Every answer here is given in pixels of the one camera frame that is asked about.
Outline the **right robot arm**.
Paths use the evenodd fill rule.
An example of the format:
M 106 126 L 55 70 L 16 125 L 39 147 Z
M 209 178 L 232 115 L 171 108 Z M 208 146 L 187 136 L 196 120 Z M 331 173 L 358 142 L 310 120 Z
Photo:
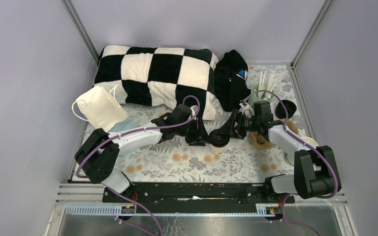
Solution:
M 276 202 L 284 193 L 303 199 L 331 198 L 341 189 L 335 156 L 329 146 L 315 146 L 291 131 L 286 122 L 275 120 L 268 101 L 255 102 L 253 114 L 233 110 L 230 118 L 212 138 L 243 139 L 255 132 L 266 141 L 281 148 L 293 158 L 294 172 L 266 178 L 262 195 L 266 201 Z

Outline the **white paper coffee cup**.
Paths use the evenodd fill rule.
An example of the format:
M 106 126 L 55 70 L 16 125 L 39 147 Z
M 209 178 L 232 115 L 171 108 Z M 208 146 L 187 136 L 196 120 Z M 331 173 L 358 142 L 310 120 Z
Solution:
M 221 155 L 227 149 L 227 146 L 217 147 L 214 145 L 210 145 L 210 149 L 213 154 Z

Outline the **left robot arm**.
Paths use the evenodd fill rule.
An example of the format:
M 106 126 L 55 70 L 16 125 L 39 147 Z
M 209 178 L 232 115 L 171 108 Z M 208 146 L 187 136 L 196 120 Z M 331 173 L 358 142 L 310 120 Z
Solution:
M 123 172 L 115 170 L 117 158 L 176 136 L 184 137 L 189 146 L 205 146 L 212 142 L 202 118 L 193 109 L 180 104 L 172 112 L 131 130 L 111 133 L 101 128 L 94 130 L 74 159 L 79 164 L 78 171 L 83 171 L 91 183 L 103 184 L 114 191 L 119 201 L 127 202 L 133 195 L 132 183 Z

